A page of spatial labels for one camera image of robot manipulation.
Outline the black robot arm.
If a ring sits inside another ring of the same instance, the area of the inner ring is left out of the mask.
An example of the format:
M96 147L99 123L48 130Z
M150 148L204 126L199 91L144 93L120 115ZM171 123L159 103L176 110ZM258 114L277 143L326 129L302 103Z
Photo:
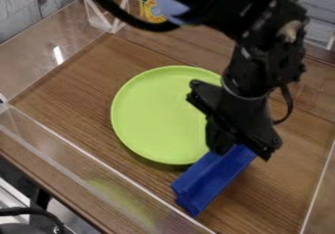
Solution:
M279 89L294 103L289 84L306 72L303 38L309 17L301 0L158 0L167 16L148 23L131 16L114 0L95 0L124 22L154 32L206 25L235 41L222 83L190 81L187 101L206 115L206 143L223 155L235 144L269 160L283 141L274 128L281 123L269 109L270 94Z

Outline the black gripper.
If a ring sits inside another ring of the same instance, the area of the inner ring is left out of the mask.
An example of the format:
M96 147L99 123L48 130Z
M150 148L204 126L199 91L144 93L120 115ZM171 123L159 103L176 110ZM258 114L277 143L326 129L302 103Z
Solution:
M225 86L192 79L186 100L206 115L206 144L217 155L243 145L261 159L271 159L283 141L270 116L267 96L238 97Z

